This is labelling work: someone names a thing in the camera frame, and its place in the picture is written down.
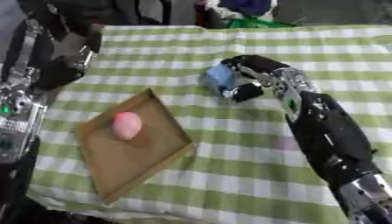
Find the table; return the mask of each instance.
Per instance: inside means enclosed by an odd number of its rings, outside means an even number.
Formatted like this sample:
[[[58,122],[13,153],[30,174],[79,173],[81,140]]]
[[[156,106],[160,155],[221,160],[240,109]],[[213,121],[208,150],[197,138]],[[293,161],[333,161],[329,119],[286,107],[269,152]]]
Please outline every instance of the table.
[[[390,181],[391,37],[390,26],[107,27],[87,75],[65,87],[47,113],[29,196],[50,208],[120,223],[346,223],[271,93],[234,105],[199,78],[220,60],[244,53],[304,69],[363,128]],[[72,129],[146,88],[197,149],[104,206]]]

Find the green fabric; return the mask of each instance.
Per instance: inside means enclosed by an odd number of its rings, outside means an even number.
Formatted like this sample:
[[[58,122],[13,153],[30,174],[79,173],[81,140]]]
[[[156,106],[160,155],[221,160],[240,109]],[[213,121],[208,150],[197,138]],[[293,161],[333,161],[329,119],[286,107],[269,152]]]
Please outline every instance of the green fabric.
[[[200,85],[220,60],[261,54],[304,69],[362,127],[392,176],[389,26],[204,30],[107,27],[86,76],[49,109],[29,195],[50,208],[121,223],[346,223],[266,89],[234,104]],[[72,129],[152,88],[195,150],[105,206]]]
[[[257,17],[228,19],[227,24],[229,28],[284,28],[294,26],[291,24],[266,21]]]

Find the green light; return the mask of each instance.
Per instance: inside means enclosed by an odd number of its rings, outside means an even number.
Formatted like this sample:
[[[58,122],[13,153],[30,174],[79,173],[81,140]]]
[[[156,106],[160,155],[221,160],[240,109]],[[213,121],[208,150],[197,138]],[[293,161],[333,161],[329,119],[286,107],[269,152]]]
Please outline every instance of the green light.
[[[3,107],[2,108],[2,111],[4,112],[4,113],[10,113],[10,109],[8,108],[8,107]]]

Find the blue block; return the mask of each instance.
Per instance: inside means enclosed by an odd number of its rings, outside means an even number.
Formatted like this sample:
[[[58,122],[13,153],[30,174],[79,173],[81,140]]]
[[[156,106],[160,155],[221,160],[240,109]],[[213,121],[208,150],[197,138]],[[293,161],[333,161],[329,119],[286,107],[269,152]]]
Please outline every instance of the blue block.
[[[218,90],[218,87],[221,86],[233,89],[235,85],[233,71],[222,64],[210,68],[206,72],[206,85],[215,90]]]

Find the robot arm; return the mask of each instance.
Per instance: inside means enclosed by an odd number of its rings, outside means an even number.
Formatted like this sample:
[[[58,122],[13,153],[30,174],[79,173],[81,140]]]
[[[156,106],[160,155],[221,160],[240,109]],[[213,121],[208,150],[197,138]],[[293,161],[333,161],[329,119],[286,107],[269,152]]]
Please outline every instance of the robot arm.
[[[38,133],[47,109],[46,92],[79,79],[100,48],[91,32],[79,55],[51,59],[53,41],[70,30],[61,15],[43,8],[14,31],[0,81],[0,223],[8,223],[25,196],[38,154]]]
[[[392,223],[392,190],[372,161],[376,150],[330,95],[319,93],[304,71],[259,55],[221,64],[272,89],[311,168],[351,223]]]

